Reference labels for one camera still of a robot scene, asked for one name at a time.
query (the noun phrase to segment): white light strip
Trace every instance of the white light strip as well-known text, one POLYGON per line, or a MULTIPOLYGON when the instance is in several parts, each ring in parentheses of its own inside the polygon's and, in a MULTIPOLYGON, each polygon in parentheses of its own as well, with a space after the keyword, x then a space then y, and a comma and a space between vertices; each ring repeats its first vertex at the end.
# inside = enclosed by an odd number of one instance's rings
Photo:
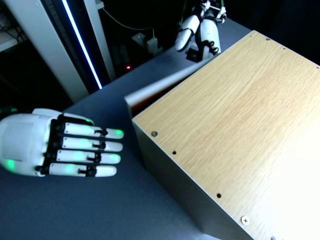
POLYGON ((64 8, 65 8, 65 10, 66 10, 66 13, 68 14, 68 17, 69 17, 70 22, 71 22, 71 24, 72 24, 72 27, 73 27, 73 29, 74 29, 75 35, 76 35, 76 37, 77 37, 78 40, 79 40, 79 43, 80 43, 80 45, 81 45, 81 48, 82 48, 83 53, 84 53, 84 55, 85 55, 85 58, 86 58, 86 60, 87 60, 88 63, 89 63, 89 66, 90 66, 91 71, 92 71, 92 73, 93 73, 93 75, 94 75, 95 81, 96 81, 96 83, 98 84, 99 89, 102 89, 101 83, 100 83, 99 78, 98 78, 97 73, 96 73, 96 70, 95 70, 94 66, 92 65, 91 59, 90 59, 90 57, 89 57, 89 54, 88 54, 87 49, 86 49, 86 47, 85 47, 85 44, 84 44, 84 42, 82 41, 82 38, 81 38, 80 33, 79 33, 79 31, 78 31, 78 28, 77 28, 76 22, 75 22, 75 20, 74 20, 74 17, 73 17, 72 14, 71 14, 69 5, 68 5, 68 3, 67 3, 67 0, 62 0, 62 3, 63 3, 63 6, 64 6, 64 8))

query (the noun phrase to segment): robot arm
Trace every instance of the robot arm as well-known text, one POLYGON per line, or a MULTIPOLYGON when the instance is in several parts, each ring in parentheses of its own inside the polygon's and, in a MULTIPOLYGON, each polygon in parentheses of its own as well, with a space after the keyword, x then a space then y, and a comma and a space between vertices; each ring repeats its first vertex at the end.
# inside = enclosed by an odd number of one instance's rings
POLYGON ((120 162, 124 137, 119 129, 94 126, 92 120, 38 108, 0 121, 0 165, 10 172, 44 177, 109 177, 120 162))
POLYGON ((197 59, 204 60, 221 53, 218 23, 224 23, 227 19, 223 0, 220 3, 216 0, 202 1, 192 13, 180 27, 175 42, 176 50, 186 48, 191 37, 196 34, 197 59))

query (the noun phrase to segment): wooden top panel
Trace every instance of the wooden top panel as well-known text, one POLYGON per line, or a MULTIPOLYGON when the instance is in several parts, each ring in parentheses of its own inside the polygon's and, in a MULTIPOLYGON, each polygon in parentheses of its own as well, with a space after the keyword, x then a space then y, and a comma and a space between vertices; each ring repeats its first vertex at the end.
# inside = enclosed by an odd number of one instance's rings
POLYGON ((319 237, 313 62, 253 31, 133 121, 254 239, 319 237))

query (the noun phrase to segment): screw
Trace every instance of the screw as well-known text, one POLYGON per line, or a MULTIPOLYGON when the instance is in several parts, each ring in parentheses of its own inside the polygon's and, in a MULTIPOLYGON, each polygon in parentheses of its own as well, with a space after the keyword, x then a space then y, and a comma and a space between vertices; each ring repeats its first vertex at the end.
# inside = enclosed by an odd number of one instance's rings
POLYGON ((250 219, 247 216, 243 216, 241 218, 241 222, 242 222, 243 225, 248 226, 250 224, 250 219))

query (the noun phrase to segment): dark gray table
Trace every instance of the dark gray table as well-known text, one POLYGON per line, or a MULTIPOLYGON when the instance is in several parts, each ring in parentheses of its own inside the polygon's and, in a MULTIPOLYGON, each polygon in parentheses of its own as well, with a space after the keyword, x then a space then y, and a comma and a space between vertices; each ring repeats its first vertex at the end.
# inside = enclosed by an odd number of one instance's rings
MULTIPOLYGON (((222 50, 249 30, 219 25, 222 50)), ((173 48, 66 110, 123 129, 118 173, 110 178, 14 175, 0 168, 2 240, 213 240, 140 164, 124 96, 191 64, 173 48)))

